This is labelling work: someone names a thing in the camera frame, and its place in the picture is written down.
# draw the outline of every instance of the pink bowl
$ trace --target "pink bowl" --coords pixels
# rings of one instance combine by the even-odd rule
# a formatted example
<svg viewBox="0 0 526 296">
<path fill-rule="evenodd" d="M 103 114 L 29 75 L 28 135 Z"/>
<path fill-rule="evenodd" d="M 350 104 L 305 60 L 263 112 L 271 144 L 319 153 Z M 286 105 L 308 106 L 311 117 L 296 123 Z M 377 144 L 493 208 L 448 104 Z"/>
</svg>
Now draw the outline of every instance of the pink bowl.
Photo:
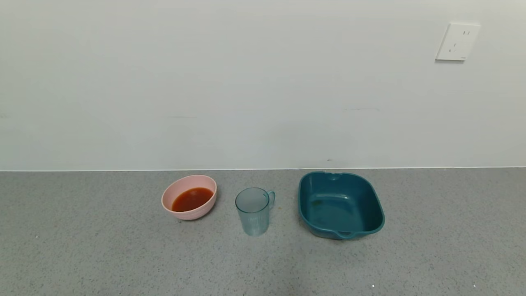
<svg viewBox="0 0 526 296">
<path fill-rule="evenodd" d="M 174 204 L 175 199 L 181 195 L 181 193 L 196 187 L 202 187 L 210 189 L 214 194 L 212 197 L 202 206 L 186 211 L 186 212 L 174 212 L 171 210 L 171 206 Z M 161 203 L 166 211 L 170 212 L 175 217 L 181 220 L 194 220 L 201 218 L 206 215 L 216 203 L 217 197 L 217 184 L 214 179 L 205 175 L 192 175 L 184 177 L 172 183 L 163 193 Z"/>
</svg>

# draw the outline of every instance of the clear plastic cup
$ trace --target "clear plastic cup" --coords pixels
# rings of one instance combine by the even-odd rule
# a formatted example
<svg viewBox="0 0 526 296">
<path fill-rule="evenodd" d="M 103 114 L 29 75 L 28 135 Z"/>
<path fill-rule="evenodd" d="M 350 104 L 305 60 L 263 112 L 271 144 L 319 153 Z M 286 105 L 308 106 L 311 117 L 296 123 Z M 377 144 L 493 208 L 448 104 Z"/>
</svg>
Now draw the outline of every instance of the clear plastic cup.
<svg viewBox="0 0 526 296">
<path fill-rule="evenodd" d="M 274 206 L 276 194 L 261 188 L 247 188 L 236 197 L 236 207 L 246 234 L 262 235 L 267 231 L 269 212 Z"/>
</svg>

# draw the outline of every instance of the bowl rim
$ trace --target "bowl rim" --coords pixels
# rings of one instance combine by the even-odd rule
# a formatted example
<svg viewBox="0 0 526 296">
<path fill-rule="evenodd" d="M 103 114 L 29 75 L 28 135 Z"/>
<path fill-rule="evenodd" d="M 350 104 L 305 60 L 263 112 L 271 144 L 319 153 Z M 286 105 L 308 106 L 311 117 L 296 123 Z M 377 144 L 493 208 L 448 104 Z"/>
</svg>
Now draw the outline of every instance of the bowl rim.
<svg viewBox="0 0 526 296">
<path fill-rule="evenodd" d="M 380 207 L 380 213 L 382 214 L 382 223 L 380 223 L 380 225 L 376 229 L 373 229 L 373 230 L 370 230 L 370 231 L 356 231 L 356 232 L 351 233 L 350 235 L 344 235 L 344 234 L 340 233 L 339 231 L 332 230 L 332 229 L 321 228 L 321 227 L 315 226 L 312 223 L 310 223 L 310 221 L 307 218 L 305 218 L 305 216 L 303 215 L 303 211 L 301 210 L 301 185 L 303 184 L 303 180 L 307 176 L 312 175 L 312 174 L 318 174 L 318 173 L 321 173 L 321 174 L 324 174 L 324 175 L 351 175 L 351 176 L 355 176 L 355 177 L 358 177 L 358 178 L 364 180 L 371 187 L 372 192 L 375 195 L 375 198 L 376 198 L 376 200 L 378 202 L 378 206 Z M 309 172 L 309 173 L 305 174 L 303 177 L 301 177 L 301 180 L 299 181 L 299 188 L 298 188 L 298 212 L 299 212 L 301 218 L 303 219 L 303 221 L 305 221 L 305 223 L 312 230 L 332 233 L 332 234 L 336 235 L 337 237 L 339 237 L 340 239 L 344 239 L 344 240 L 350 240 L 350 239 L 354 238 L 357 235 L 367 235 L 367 234 L 376 233 L 376 232 L 380 231 L 383 228 L 383 225 L 385 224 L 385 221 L 386 221 L 386 216 L 383 213 L 382 204 L 380 203 L 380 199 L 378 198 L 378 194 L 376 193 L 376 190 L 372 186 L 371 182 L 367 181 L 367 179 L 365 179 L 362 176 L 359 176 L 359 175 L 356 175 L 356 174 L 353 174 L 353 173 L 346 173 L 346 172 L 331 173 L 331 172 L 324 172 L 324 171 L 314 171 L 314 172 Z"/>
<path fill-rule="evenodd" d="M 166 194 L 166 191 L 168 191 L 168 189 L 170 189 L 170 187 L 172 187 L 173 185 L 175 185 L 175 183 L 183 180 L 183 179 L 186 179 L 186 178 L 191 178 L 191 177 L 207 177 L 209 178 L 210 180 L 212 180 L 212 182 L 214 183 L 214 193 L 212 194 L 212 197 L 210 197 L 210 199 L 205 202 L 204 204 L 202 204 L 201 206 L 195 208 L 195 209 L 192 209 L 190 211 L 184 211 L 184 212 L 176 212 L 176 211 L 172 211 L 171 209 L 167 208 L 165 205 L 164 205 L 164 202 L 163 202 L 163 199 L 164 199 L 164 196 Z M 215 196 L 217 195 L 217 183 L 216 183 L 216 180 L 214 180 L 212 177 L 210 176 L 207 176 L 207 175 L 190 175 L 190 176 L 186 176 L 186 177 L 182 177 L 180 179 L 177 179 L 176 181 L 174 181 L 172 184 L 170 184 L 168 187 L 166 187 L 166 189 L 164 190 L 163 194 L 161 195 L 161 205 L 163 205 L 163 208 L 165 208 L 166 211 L 170 212 L 170 213 L 176 213 L 176 214 L 187 214 L 187 213 L 194 213 L 194 212 L 198 212 L 198 210 L 204 208 L 208 203 L 210 202 L 215 202 Z"/>
</svg>

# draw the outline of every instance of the outlet cover plate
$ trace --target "outlet cover plate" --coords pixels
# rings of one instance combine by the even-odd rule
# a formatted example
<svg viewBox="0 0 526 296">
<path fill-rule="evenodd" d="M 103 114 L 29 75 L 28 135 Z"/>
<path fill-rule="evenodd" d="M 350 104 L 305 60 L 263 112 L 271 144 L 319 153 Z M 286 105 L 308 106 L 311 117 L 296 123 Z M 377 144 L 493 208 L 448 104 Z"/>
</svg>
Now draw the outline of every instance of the outlet cover plate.
<svg viewBox="0 0 526 296">
<path fill-rule="evenodd" d="M 451 23 L 438 50 L 437 60 L 465 61 L 479 35 L 480 25 Z"/>
</svg>

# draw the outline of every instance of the speckled countertop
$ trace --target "speckled countertop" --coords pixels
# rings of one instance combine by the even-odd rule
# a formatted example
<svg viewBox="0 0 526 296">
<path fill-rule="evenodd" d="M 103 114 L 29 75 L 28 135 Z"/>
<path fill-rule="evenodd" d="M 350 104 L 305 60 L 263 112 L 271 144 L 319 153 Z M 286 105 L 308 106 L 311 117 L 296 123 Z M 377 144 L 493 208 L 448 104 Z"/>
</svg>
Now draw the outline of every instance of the speckled countertop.
<svg viewBox="0 0 526 296">
<path fill-rule="evenodd" d="M 372 183 L 386 216 L 357 241 L 303 226 L 308 171 L 0 173 L 0 294 L 526 293 L 526 169 L 346 171 Z M 219 198 L 178 221 L 160 196 L 195 173 L 217 181 Z M 234 206 L 250 186 L 277 195 L 256 238 Z"/>
</svg>

